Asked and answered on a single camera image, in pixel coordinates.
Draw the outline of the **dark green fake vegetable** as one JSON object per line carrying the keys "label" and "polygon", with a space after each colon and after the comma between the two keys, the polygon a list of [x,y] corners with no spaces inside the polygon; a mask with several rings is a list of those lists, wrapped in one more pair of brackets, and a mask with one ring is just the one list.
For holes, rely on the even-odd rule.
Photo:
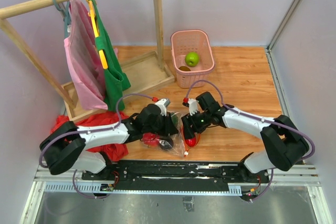
{"label": "dark green fake vegetable", "polygon": [[172,119],[174,126],[178,126],[179,118],[180,118],[179,113],[171,114],[171,119]]}

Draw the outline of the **red fake pepper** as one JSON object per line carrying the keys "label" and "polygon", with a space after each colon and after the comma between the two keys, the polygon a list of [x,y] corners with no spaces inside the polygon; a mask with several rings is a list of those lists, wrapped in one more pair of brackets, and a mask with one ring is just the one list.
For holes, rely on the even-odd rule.
{"label": "red fake pepper", "polygon": [[185,139],[185,144],[188,147],[194,147],[197,144],[197,138],[193,137],[193,138],[186,138]]}

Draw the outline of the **clear zip top bag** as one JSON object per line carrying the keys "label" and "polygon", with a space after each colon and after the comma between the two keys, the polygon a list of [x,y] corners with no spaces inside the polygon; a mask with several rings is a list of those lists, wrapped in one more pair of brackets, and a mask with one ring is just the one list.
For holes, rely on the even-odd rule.
{"label": "clear zip top bag", "polygon": [[[161,150],[161,151],[163,151],[165,153],[169,153],[171,155],[178,156],[178,157],[186,157],[189,154],[189,151],[192,148],[192,147],[188,147],[185,144],[185,140],[184,140],[184,136],[183,136],[183,124],[182,124],[181,118],[182,118],[182,116],[184,116],[186,114],[186,112],[172,112],[172,113],[173,114],[174,113],[179,113],[179,116],[180,116],[179,121],[178,121],[179,123],[178,123],[178,126],[177,126],[178,133],[175,134],[175,135],[171,135],[171,136],[160,136],[160,135],[157,135],[158,139],[170,137],[174,141],[174,147],[171,150],[163,151],[163,150],[160,149],[159,146],[158,147],[151,147],[151,146],[145,145],[142,141],[141,142],[142,142],[142,145],[144,147]],[[199,141],[200,141],[200,139],[201,139],[201,135],[199,133],[196,133],[195,136],[197,138],[197,144],[198,144]]]}

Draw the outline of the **light green fake apple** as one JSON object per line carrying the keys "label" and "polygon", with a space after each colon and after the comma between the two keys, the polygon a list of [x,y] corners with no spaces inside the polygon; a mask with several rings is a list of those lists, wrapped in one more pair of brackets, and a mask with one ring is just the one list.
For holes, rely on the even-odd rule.
{"label": "light green fake apple", "polygon": [[189,52],[185,56],[185,63],[189,67],[196,67],[199,63],[199,55],[196,52]]}

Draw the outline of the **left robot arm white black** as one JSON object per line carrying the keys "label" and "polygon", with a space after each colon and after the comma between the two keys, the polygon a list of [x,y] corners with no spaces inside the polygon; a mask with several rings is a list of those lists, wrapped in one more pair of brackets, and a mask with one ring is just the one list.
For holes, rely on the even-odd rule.
{"label": "left robot arm white black", "polygon": [[179,134],[164,105],[149,104],[141,112],[109,125],[79,127],[68,121],[42,141],[39,162],[52,175],[59,175],[70,170],[88,149],[131,143],[149,133],[168,144],[173,142],[172,136]]}

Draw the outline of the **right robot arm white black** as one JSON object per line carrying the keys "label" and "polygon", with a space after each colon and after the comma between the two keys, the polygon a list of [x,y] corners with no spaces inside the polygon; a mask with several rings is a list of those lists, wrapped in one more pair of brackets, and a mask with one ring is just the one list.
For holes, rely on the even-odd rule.
{"label": "right robot arm white black", "polygon": [[194,147],[199,135],[210,126],[236,129],[262,140],[263,152],[250,153],[238,163],[237,175],[244,182],[250,182],[257,173],[272,168],[287,172],[309,151],[304,136],[285,115],[266,118],[232,105],[220,105],[209,92],[196,99],[185,97],[183,105],[189,110],[181,118],[182,134],[188,147]]}

